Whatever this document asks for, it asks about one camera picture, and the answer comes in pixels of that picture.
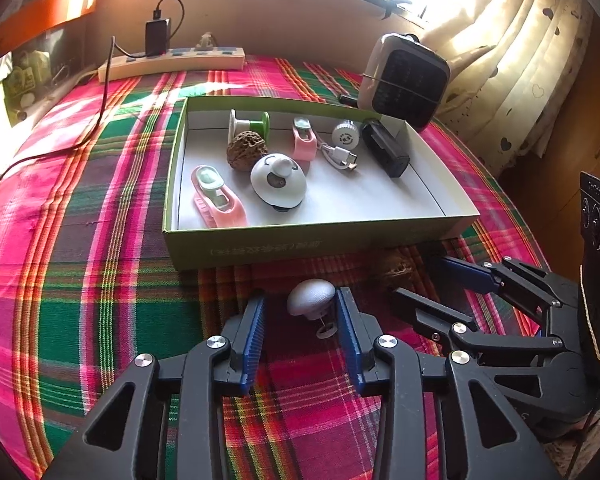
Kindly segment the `smooth brown walnut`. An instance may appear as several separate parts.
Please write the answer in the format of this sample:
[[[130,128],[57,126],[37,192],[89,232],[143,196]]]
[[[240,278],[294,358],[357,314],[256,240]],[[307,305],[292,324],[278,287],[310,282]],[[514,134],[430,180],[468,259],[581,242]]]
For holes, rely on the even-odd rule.
[[[370,277],[385,290],[411,288],[414,268],[398,250],[378,252],[370,266]]]

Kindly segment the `white mushroom hook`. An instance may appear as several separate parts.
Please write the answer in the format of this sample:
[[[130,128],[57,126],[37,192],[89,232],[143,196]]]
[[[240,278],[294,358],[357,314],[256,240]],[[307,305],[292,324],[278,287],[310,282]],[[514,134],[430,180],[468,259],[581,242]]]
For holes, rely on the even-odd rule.
[[[334,321],[326,321],[332,312],[336,287],[321,278],[310,278],[299,283],[287,298],[287,311],[291,316],[303,316],[309,321],[320,321],[316,331],[318,339],[328,339],[338,332]]]

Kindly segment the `black rectangular device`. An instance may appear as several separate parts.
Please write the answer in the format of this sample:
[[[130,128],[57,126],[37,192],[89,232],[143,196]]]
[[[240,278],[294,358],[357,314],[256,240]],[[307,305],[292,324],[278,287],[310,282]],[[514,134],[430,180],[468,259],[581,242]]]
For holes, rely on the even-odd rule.
[[[367,119],[362,123],[361,136],[376,162],[389,178],[400,178],[411,161],[405,148],[390,134],[377,119]]]

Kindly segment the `white round cap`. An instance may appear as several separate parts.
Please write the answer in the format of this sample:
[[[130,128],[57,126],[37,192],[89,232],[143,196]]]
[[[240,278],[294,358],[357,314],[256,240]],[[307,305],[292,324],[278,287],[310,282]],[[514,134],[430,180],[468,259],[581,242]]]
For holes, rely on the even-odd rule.
[[[354,122],[343,120],[332,129],[332,145],[353,151],[360,143],[360,129]]]

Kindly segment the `white panda toy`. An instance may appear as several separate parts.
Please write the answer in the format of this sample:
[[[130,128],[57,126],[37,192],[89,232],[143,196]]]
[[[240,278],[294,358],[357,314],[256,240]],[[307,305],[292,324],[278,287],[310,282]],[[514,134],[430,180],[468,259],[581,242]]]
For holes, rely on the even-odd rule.
[[[250,183],[262,202],[277,209],[294,209],[306,196],[306,175],[282,153],[262,157],[251,169]]]

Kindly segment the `small pink clip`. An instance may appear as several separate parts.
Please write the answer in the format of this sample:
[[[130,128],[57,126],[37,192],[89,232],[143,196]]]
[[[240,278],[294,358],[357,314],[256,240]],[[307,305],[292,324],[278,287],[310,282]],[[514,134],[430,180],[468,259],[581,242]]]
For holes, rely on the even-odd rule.
[[[295,117],[292,123],[294,151],[292,158],[298,162],[312,162],[317,152],[317,137],[308,118]]]

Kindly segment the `large pink clip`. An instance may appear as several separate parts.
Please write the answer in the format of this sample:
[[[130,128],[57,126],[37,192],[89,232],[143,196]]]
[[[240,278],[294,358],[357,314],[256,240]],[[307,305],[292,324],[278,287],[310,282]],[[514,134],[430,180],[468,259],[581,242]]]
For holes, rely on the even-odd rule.
[[[213,166],[199,165],[192,171],[194,205],[209,229],[248,226],[247,214],[238,196],[225,184]]]

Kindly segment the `round dark brown walnut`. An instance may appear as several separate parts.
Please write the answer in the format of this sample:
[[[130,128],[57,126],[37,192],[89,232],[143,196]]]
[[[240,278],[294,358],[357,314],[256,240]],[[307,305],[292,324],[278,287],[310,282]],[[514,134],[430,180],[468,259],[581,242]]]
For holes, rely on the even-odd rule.
[[[230,168],[240,172],[250,172],[253,166],[267,154],[268,147],[265,140],[254,131],[236,133],[226,148],[227,163]]]

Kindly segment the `green white spool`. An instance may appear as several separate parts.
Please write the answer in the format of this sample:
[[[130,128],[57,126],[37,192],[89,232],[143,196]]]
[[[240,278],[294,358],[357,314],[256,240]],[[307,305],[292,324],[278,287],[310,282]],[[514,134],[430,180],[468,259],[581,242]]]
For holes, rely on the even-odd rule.
[[[270,127],[271,119],[268,112],[263,112],[260,119],[239,119],[236,116],[236,110],[230,110],[230,116],[228,116],[227,143],[231,144],[238,133],[248,131],[257,133],[260,138],[267,141]]]

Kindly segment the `green white cardboard box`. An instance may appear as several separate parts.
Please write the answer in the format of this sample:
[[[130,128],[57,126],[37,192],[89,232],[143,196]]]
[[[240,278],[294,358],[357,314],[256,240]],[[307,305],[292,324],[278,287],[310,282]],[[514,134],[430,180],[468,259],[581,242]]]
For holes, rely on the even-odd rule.
[[[445,240],[478,209],[407,122],[247,96],[185,101],[162,232],[180,271]]]

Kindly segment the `cream heart curtain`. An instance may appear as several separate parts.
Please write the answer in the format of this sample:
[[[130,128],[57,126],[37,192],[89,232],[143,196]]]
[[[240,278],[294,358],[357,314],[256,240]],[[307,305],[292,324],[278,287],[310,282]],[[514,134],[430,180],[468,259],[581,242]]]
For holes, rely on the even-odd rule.
[[[460,0],[422,43],[460,65],[437,110],[497,176],[543,155],[583,62],[593,18],[586,0]]]

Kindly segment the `grey black desk fan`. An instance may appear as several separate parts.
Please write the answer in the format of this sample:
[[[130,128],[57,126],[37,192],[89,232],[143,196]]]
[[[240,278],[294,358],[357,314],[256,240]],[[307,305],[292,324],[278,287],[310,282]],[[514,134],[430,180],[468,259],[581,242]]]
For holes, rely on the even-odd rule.
[[[338,102],[402,119],[422,131],[434,118],[450,79],[448,62],[415,35],[390,32],[376,42],[358,96],[340,93]]]

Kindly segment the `beige power strip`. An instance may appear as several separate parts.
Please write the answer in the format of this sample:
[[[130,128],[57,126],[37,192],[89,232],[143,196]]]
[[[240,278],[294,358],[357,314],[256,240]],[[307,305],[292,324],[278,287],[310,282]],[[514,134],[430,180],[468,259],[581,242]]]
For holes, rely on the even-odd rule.
[[[156,56],[118,55],[111,59],[109,80],[191,70],[242,70],[245,51],[238,47],[170,49]]]

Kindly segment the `white plug on strip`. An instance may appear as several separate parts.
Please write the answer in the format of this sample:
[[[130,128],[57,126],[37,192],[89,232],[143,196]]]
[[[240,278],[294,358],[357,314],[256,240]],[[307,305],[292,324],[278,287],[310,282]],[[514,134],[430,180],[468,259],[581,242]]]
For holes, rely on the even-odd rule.
[[[212,32],[205,32],[196,44],[195,49],[198,51],[210,51],[218,46],[218,42]]]

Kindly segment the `black charger adapter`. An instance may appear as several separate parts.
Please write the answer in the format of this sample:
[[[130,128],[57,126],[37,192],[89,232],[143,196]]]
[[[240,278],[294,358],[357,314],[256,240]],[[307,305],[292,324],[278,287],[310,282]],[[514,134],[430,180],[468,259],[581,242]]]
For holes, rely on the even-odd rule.
[[[171,23],[168,18],[158,18],[145,24],[145,55],[148,58],[165,54],[170,48]]]

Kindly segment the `orange tray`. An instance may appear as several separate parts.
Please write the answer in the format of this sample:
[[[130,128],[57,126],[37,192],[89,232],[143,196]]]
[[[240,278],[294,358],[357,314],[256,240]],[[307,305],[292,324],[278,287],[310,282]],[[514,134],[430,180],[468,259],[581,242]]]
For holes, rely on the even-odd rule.
[[[50,29],[82,18],[96,0],[32,0],[0,24],[0,54],[12,51]]]

